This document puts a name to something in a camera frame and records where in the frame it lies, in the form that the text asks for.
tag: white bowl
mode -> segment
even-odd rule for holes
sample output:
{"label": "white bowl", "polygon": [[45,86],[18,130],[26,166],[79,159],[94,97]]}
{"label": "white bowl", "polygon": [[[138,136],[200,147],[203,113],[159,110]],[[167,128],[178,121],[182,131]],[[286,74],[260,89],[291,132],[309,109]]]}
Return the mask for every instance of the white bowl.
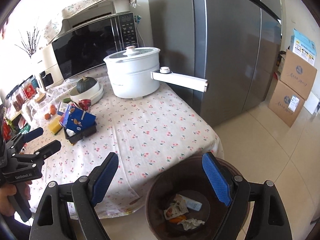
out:
{"label": "white bowl", "polygon": [[90,99],[91,105],[94,105],[102,98],[103,92],[104,92],[103,85],[97,82],[92,88],[88,89],[87,91],[81,94],[79,94],[79,92],[77,91],[77,87],[74,87],[70,91],[70,98],[72,101],[76,103],[78,103],[79,100],[82,100],[82,99]]}

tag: table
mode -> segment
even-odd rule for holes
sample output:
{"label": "table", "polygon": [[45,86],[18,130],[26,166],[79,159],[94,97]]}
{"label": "table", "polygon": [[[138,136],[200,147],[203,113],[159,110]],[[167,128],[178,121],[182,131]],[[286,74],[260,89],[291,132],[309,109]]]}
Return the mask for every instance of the table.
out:
{"label": "table", "polygon": [[[116,97],[108,76],[97,80],[104,85],[105,94],[91,109],[97,116],[96,134],[72,146],[63,131],[54,136],[46,127],[49,122],[43,121],[44,134],[27,144],[29,153],[54,139],[62,144],[61,150],[45,161],[43,177],[31,185],[32,212],[36,211],[50,181],[74,182],[100,165],[109,152],[118,154],[119,167],[104,200],[95,208],[101,219],[137,211],[144,205],[154,178],[189,156],[211,151],[223,158],[217,134],[166,83],[161,83],[156,92],[134,101]],[[52,102],[64,98],[72,87],[64,83],[55,88],[52,94],[60,96],[51,97]],[[76,219],[73,203],[68,205],[71,218]]]}

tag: yellow sponge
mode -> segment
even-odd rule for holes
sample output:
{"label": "yellow sponge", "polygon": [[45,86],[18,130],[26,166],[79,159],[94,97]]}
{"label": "yellow sponge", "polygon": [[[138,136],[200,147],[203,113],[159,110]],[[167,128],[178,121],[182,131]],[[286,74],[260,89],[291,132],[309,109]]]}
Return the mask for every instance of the yellow sponge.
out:
{"label": "yellow sponge", "polygon": [[56,116],[48,125],[49,130],[54,135],[56,135],[62,129],[62,125],[59,122],[60,118],[61,118],[60,115]]}

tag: black microwave door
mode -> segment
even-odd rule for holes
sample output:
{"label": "black microwave door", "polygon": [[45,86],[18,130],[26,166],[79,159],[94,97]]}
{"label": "black microwave door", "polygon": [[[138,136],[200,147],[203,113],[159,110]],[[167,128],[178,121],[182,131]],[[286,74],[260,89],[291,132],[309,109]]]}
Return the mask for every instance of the black microwave door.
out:
{"label": "black microwave door", "polygon": [[81,26],[52,42],[64,79],[104,64],[103,59],[117,52],[111,19]]}

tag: human hand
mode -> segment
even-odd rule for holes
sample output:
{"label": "human hand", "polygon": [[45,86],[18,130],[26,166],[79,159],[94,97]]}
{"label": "human hand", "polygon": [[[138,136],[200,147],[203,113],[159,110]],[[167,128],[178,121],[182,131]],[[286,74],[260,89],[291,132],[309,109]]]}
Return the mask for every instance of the human hand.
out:
{"label": "human hand", "polygon": [[[32,181],[25,182],[26,187],[24,190],[24,197],[26,200],[31,199],[30,195],[30,187]],[[0,213],[4,216],[11,217],[16,212],[8,200],[8,196],[13,196],[17,193],[17,188],[15,185],[6,183],[2,187],[0,187]]]}

